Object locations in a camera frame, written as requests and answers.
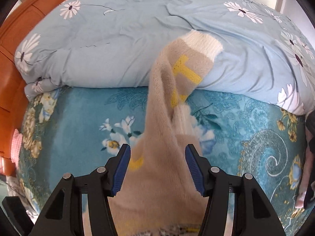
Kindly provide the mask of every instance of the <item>bed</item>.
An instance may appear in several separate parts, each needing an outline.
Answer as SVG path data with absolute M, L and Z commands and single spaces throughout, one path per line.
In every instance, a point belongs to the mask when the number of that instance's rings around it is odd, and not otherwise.
M 51 5 L 47 1 L 27 0 L 0 29 L 1 70 L 8 76 L 0 83 L 1 173 L 15 174 L 10 145 L 14 129 L 21 129 L 24 143 L 29 146 L 22 147 L 17 176 L 35 212 L 43 207 L 63 173 L 87 174 L 115 155 L 120 142 L 131 143 L 131 137 L 141 135 L 147 99 L 146 87 L 64 86 L 40 95 L 29 94 L 29 103 L 24 94 L 25 81 L 14 65 L 15 50 L 31 29 L 64 0 L 49 0 L 53 1 Z M 107 8 L 104 16 L 112 12 Z M 310 213 L 294 208 L 305 150 L 303 116 L 268 104 L 264 98 L 261 102 L 215 90 L 218 92 L 196 90 L 188 98 L 192 123 L 206 150 L 204 156 L 227 173 L 255 175 L 286 234 L 294 235 Z M 286 91 L 290 90 L 294 93 L 288 85 Z M 271 183 L 268 174 L 273 178 Z

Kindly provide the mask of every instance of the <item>yellow flower print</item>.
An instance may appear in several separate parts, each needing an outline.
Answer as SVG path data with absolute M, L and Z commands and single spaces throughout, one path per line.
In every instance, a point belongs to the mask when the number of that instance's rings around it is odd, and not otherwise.
M 31 149 L 32 157 L 37 159 L 41 149 L 42 149 L 42 142 L 35 140 L 33 142 L 33 146 L 32 146 L 32 149 Z
M 297 155 L 295 156 L 292 166 L 290 168 L 290 173 L 289 173 L 289 184 L 290 184 L 290 189 L 295 190 L 300 182 L 301 179 L 301 174 L 302 174 L 302 169 L 301 169 L 301 161 L 300 161 L 300 156 Z
M 295 131 L 289 130 L 288 134 L 289 134 L 289 138 L 290 138 L 291 142 L 296 142 L 297 137 L 296 137 Z
M 297 118 L 295 114 L 287 112 L 283 108 L 281 108 L 281 112 L 282 112 L 282 118 L 280 120 L 277 120 L 278 129 L 281 131 L 284 131 L 287 127 L 289 139 L 292 142 L 296 142 L 297 140 L 296 126 L 299 123 L 299 118 Z
M 21 188 L 24 190 L 24 181 L 23 181 L 23 179 L 19 179 L 19 184 L 20 184 L 20 186 L 21 186 Z
M 37 95 L 37 96 L 33 99 L 33 107 L 36 107 L 36 106 L 40 103 L 41 98 L 42 98 L 42 94 Z
M 287 111 L 284 110 L 283 108 L 281 108 L 280 110 L 281 110 L 283 116 L 287 114 Z
M 294 209 L 294 211 L 291 214 L 291 218 L 298 217 L 300 214 L 304 212 L 304 208 L 301 209 Z
M 23 125 L 23 146 L 26 150 L 30 150 L 33 144 L 33 134 L 35 130 L 35 109 L 30 108 L 25 115 Z
M 281 120 L 277 120 L 277 125 L 278 125 L 278 129 L 281 131 L 285 130 L 285 125 L 283 124 L 283 122 Z
M 290 119 L 291 123 L 296 123 L 296 121 L 297 121 L 296 115 L 293 113 L 290 113 L 290 112 L 288 113 L 288 115 L 289 115 L 289 119 Z
M 60 89 L 56 89 L 51 92 L 44 93 L 40 99 L 40 104 L 43 104 L 43 107 L 39 113 L 38 120 L 39 123 L 49 121 L 50 116 L 53 114 Z
M 112 141 L 108 141 L 108 146 L 110 147 L 110 148 L 119 148 L 119 143 L 117 142 L 117 141 L 115 141 L 115 140 L 112 140 Z

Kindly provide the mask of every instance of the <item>orange wooden furniture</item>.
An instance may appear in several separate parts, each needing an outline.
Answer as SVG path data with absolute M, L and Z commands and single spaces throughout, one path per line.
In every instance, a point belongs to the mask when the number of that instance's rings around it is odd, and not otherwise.
M 13 132 L 20 129 L 28 104 L 26 83 L 14 65 L 15 49 L 50 11 L 64 0 L 26 0 L 0 27 L 0 174 L 12 176 L 10 148 Z

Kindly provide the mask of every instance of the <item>floral bedsheet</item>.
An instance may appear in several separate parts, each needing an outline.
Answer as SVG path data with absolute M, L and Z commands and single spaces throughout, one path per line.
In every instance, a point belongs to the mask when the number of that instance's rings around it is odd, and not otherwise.
M 40 211 L 62 175 L 90 173 L 135 145 L 144 130 L 146 87 L 63 87 L 37 96 L 26 111 L 18 177 Z M 305 150 L 304 117 L 243 95 L 195 90 L 187 100 L 203 155 L 234 175 L 252 173 L 286 234 L 310 213 L 295 209 Z

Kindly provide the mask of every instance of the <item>light blue duvet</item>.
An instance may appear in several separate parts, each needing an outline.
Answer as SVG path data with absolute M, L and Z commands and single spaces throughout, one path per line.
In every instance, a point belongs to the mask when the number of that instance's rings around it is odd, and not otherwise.
M 295 114 L 314 109 L 314 50 L 285 16 L 251 0 L 67 0 L 21 42 L 26 95 L 69 85 L 147 86 L 169 42 L 189 32 L 223 52 L 199 88 L 244 94 Z

